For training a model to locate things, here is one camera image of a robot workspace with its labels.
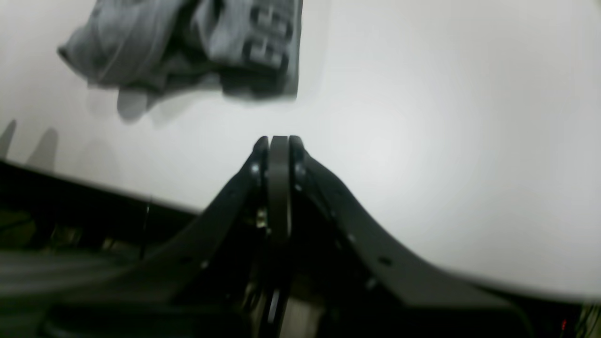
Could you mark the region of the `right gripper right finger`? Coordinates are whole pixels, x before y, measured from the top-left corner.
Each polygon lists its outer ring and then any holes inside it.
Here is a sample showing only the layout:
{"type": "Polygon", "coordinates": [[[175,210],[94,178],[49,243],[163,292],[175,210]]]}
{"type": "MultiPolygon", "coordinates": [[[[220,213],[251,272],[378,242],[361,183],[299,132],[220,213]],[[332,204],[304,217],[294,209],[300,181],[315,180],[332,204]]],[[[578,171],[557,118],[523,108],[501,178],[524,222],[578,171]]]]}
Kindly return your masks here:
{"type": "Polygon", "coordinates": [[[301,138],[289,139],[295,260],[325,303],[320,338],[532,338],[514,304],[412,252],[301,138]]]}

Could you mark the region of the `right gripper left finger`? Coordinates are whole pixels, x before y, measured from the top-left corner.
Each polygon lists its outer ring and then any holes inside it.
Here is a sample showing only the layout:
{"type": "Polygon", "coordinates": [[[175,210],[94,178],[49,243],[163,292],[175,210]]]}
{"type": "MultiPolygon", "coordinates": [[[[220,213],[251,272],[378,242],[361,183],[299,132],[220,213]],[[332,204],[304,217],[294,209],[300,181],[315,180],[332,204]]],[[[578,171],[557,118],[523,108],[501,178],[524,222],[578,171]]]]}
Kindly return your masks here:
{"type": "Polygon", "coordinates": [[[189,226],[126,272],[68,296],[46,313],[41,338],[251,338],[244,303],[266,231],[269,141],[189,226]]]}

